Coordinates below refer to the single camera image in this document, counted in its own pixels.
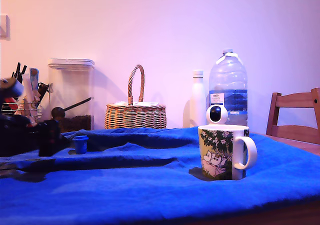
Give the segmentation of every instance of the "mug handle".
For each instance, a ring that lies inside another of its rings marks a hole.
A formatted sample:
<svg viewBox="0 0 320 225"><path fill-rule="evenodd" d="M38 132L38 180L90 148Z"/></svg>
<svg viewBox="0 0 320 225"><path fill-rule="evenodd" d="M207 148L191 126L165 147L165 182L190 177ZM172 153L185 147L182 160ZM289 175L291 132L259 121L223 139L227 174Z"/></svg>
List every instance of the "mug handle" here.
<svg viewBox="0 0 320 225"><path fill-rule="evenodd" d="M257 147L255 142L248 136L237 136L235 138L235 141L239 141L242 140L244 141L247 149L248 149L248 162L246 163L246 165L243 165L242 163L236 163L234 165L234 167L236 169L240 169L240 170L244 170L244 169L250 169L252 168L257 161Z"/></svg>

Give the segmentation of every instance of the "wicker basket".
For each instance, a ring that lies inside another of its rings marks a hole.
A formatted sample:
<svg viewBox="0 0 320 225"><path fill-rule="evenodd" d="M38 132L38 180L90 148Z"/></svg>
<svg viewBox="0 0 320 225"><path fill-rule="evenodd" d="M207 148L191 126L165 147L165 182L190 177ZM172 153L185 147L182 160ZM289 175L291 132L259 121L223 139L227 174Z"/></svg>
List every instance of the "wicker basket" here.
<svg viewBox="0 0 320 225"><path fill-rule="evenodd" d="M134 75L140 69L141 87L139 102L144 100L145 71L141 65L135 66L128 84L128 105L107 104L104 127L106 129L117 128L154 128L165 129L167 126L165 105L133 105L132 82Z"/></svg>

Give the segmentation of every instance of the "wooden table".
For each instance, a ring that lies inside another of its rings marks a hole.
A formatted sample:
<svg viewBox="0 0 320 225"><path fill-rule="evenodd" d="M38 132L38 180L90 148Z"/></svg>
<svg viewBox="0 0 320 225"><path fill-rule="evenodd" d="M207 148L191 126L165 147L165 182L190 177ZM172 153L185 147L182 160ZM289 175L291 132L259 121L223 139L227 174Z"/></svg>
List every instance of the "wooden table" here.
<svg viewBox="0 0 320 225"><path fill-rule="evenodd" d="M286 139L286 138L282 138L282 137L275 137L275 136L268 136L268 135L264 135L264 136L271 138L275 141L282 142L282 143L291 145L293 147L296 147L296 148L299 148L299 149L305 150L307 152L310 152L312 154L316 154L316 155L320 156L320 145L318 145L318 144L290 140L290 139Z"/></svg>
<svg viewBox="0 0 320 225"><path fill-rule="evenodd" d="M320 145L286 138L268 136L275 141L300 148L320 156ZM200 221L188 225L320 225L320 201L306 202L300 205L278 208L269 211L234 216L231 218Z"/></svg>

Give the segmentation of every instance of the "white water bottle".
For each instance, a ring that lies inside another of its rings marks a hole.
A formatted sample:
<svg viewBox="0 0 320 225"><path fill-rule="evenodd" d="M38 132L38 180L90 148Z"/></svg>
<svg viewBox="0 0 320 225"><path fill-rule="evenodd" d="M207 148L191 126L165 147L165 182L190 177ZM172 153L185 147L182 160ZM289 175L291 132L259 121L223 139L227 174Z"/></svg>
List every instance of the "white water bottle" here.
<svg viewBox="0 0 320 225"><path fill-rule="evenodd" d="M190 99L190 127L206 125L206 112L204 71L193 70L193 85Z"/></svg>

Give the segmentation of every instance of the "blue blanket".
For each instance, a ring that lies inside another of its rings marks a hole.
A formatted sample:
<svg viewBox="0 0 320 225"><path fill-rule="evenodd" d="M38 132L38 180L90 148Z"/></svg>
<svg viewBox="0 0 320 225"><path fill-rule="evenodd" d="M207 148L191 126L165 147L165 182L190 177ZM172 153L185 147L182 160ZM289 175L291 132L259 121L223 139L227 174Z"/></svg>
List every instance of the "blue blanket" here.
<svg viewBox="0 0 320 225"><path fill-rule="evenodd" d="M0 224L179 224L320 200L320 157L262 135L246 178L208 181L196 127L77 133L86 154L0 157Z"/></svg>

